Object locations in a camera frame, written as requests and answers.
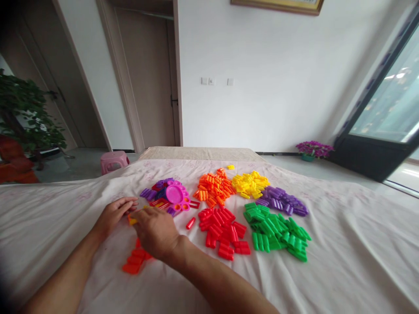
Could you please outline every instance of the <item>baseboard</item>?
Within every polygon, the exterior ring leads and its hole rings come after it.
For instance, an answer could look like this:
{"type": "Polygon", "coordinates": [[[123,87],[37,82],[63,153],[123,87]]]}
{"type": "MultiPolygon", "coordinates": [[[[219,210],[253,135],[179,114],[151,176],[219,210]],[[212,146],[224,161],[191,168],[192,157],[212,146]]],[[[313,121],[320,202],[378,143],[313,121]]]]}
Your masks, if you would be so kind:
{"type": "Polygon", "coordinates": [[[299,153],[255,152],[260,156],[299,156],[299,153]]]}
{"type": "Polygon", "coordinates": [[[123,151],[123,152],[125,152],[127,154],[129,154],[129,153],[135,153],[134,150],[112,150],[112,151],[123,151]]]}

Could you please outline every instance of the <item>white bedsheet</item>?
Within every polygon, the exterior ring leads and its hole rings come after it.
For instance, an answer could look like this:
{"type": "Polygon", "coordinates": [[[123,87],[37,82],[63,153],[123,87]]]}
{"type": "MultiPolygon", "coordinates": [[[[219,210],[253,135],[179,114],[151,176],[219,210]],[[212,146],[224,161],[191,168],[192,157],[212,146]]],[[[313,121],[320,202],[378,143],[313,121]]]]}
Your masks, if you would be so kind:
{"type": "MultiPolygon", "coordinates": [[[[231,161],[139,160],[94,180],[0,186],[0,254],[6,291],[25,302],[63,263],[104,206],[138,195],[174,177],[190,193],[199,177],[231,161]]],[[[308,263],[286,251],[236,254],[220,259],[261,291],[281,313],[416,313],[419,311],[419,208],[404,208],[362,186],[304,177],[267,163],[235,162],[229,177],[252,170],[300,198],[311,211],[295,216],[313,238],[308,263]]],[[[246,224],[237,195],[226,206],[246,224]]],[[[140,199],[140,206],[146,204],[140,199]]],[[[182,234],[200,249],[205,233],[186,223],[197,210],[175,217],[182,234]]],[[[121,267],[135,245],[125,220],[97,252],[79,313],[210,313],[200,293],[181,275],[152,260],[138,276],[121,267]]],[[[251,243],[251,233],[245,240],[251,243]]]]}

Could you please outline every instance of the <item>floor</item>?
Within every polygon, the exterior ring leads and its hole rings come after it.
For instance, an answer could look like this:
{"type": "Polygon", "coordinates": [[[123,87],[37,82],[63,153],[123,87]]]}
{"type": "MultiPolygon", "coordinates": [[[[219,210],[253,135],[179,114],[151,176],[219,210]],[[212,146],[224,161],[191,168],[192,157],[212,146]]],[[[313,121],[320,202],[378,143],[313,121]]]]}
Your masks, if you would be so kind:
{"type": "Polygon", "coordinates": [[[373,190],[392,201],[407,208],[419,208],[419,199],[391,188],[385,184],[375,182],[356,172],[342,168],[326,160],[303,162],[299,156],[262,156],[267,162],[290,170],[292,172],[330,181],[346,181],[358,183],[373,190]]]}
{"type": "MultiPolygon", "coordinates": [[[[101,148],[76,148],[66,154],[74,156],[68,159],[62,153],[46,158],[42,171],[34,168],[39,181],[43,183],[85,180],[100,177],[100,157],[107,152],[101,148]]],[[[127,154],[130,162],[138,160],[141,154],[127,154]]]]}
{"type": "Polygon", "coordinates": [[[387,180],[419,192],[419,165],[404,162],[387,180]]]}
{"type": "MultiPolygon", "coordinates": [[[[76,148],[68,151],[75,159],[67,159],[57,154],[47,158],[45,169],[35,171],[41,182],[85,180],[101,176],[100,156],[103,149],[76,148]]],[[[141,154],[127,154],[130,162],[136,161],[141,154]]],[[[326,160],[302,161],[298,156],[262,156],[267,162],[302,174],[322,180],[346,181],[363,185],[370,190],[385,195],[391,200],[408,208],[419,208],[419,199],[393,189],[387,185],[375,182],[367,177],[344,169],[326,160]]]]}

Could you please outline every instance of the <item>framed picture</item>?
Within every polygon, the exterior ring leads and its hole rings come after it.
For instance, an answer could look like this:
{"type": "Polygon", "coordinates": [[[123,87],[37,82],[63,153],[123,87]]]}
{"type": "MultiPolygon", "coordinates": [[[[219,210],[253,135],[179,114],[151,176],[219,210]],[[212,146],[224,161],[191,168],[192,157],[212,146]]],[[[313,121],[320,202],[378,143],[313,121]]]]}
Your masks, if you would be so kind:
{"type": "Polygon", "coordinates": [[[324,0],[231,0],[231,4],[319,15],[324,0]]]}

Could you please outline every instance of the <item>wrist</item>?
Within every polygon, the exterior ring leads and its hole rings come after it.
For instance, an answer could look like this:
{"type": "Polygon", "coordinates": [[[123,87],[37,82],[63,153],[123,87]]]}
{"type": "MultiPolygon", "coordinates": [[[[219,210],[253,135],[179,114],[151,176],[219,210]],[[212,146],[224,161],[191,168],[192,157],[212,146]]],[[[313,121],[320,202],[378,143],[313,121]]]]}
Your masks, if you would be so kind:
{"type": "Polygon", "coordinates": [[[187,236],[180,235],[177,238],[176,244],[173,250],[168,254],[162,262],[169,265],[171,268],[178,270],[185,264],[185,258],[187,256],[187,251],[190,246],[193,245],[187,236]]]}

